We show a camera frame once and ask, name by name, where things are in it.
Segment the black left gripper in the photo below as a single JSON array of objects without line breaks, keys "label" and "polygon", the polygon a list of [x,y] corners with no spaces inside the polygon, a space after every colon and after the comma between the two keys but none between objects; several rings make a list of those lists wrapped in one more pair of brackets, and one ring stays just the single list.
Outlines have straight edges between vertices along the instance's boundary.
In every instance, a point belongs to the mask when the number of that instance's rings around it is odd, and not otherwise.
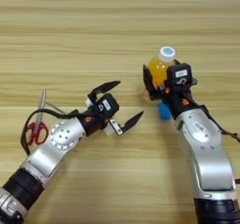
[{"label": "black left gripper", "polygon": [[[98,94],[104,94],[116,85],[120,81],[105,82],[102,85],[94,88],[92,92],[88,95],[89,100],[95,103]],[[100,129],[104,129],[108,122],[116,112],[119,111],[119,105],[115,100],[101,99],[97,101],[94,105],[89,107],[85,112],[75,111],[74,115],[78,118],[82,127],[85,131],[85,136],[88,137]],[[127,132],[129,129],[134,127],[139,119],[142,117],[143,112],[139,112],[128,121],[122,127],[123,132]]]}]

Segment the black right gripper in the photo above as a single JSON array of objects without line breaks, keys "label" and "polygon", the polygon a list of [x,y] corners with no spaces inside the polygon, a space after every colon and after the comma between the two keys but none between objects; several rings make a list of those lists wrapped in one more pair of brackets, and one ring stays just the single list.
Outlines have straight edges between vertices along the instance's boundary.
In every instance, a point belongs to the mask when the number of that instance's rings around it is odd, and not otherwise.
[{"label": "black right gripper", "polygon": [[[173,59],[175,65],[180,62]],[[194,109],[190,87],[196,83],[192,77],[170,77],[162,84],[154,84],[152,74],[147,66],[142,70],[143,82],[151,100],[160,100],[157,105],[161,119],[175,119],[181,112]]]}]

